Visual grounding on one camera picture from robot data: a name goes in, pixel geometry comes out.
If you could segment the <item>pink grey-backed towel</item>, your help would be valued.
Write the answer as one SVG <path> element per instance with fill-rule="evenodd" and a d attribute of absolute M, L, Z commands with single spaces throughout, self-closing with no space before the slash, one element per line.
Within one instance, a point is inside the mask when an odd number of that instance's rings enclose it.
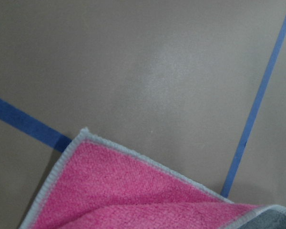
<path fill-rule="evenodd" d="M 84 128 L 53 166 L 20 227 L 286 229 L 286 208 L 234 203 Z"/>

